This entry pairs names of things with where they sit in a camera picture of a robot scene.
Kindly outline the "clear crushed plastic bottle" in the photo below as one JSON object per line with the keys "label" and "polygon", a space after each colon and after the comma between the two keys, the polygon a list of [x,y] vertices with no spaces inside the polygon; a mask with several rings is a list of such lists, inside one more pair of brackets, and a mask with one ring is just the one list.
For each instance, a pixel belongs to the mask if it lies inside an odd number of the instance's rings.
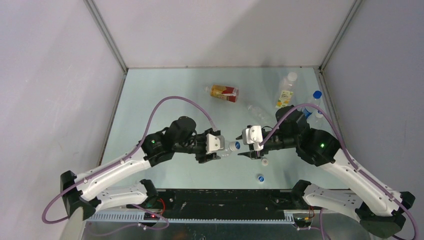
{"label": "clear crushed plastic bottle", "polygon": [[229,144],[227,144],[223,150],[219,151],[219,156],[221,158],[226,158],[232,153],[231,147]]}

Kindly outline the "blue white bottle cap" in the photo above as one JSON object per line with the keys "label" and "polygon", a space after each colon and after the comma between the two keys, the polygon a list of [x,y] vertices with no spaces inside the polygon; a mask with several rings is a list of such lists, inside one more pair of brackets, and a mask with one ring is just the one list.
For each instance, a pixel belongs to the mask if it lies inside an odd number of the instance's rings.
{"label": "blue white bottle cap", "polygon": [[228,144],[228,149],[229,149],[231,152],[236,152],[236,151],[238,151],[238,150],[240,149],[240,147],[241,147],[241,144],[240,144],[238,141],[231,141],[231,142]]}

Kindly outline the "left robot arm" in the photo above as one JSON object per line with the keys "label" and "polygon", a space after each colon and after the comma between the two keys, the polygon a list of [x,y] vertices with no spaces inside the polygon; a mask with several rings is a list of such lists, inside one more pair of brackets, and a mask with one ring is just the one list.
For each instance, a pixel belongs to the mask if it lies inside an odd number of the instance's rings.
{"label": "left robot arm", "polygon": [[195,160],[206,163],[217,160],[217,152],[223,150],[225,139],[220,130],[209,128],[196,132],[196,122],[181,116],[169,127],[148,134],[135,148],[114,162],[75,174],[68,170],[61,174],[62,201],[68,217],[81,208],[83,220],[101,210],[118,206],[156,206],[159,193],[153,182],[142,179],[125,187],[114,185],[141,171],[169,161],[175,153],[193,154]]}

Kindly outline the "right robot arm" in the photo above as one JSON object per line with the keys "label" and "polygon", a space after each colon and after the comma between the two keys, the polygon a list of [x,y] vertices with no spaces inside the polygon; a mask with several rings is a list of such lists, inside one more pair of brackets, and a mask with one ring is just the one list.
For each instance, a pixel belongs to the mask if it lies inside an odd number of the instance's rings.
{"label": "right robot arm", "polygon": [[310,127],[307,118],[294,106],[275,114],[277,124],[269,131],[249,125],[239,139],[249,147],[244,156],[261,159],[271,151],[295,149],[306,163],[318,167],[342,181],[351,193],[325,189],[299,180],[291,190],[291,204],[327,209],[357,221],[370,234],[396,238],[407,219],[415,196],[396,191],[362,167],[347,151],[341,140],[331,133]]}

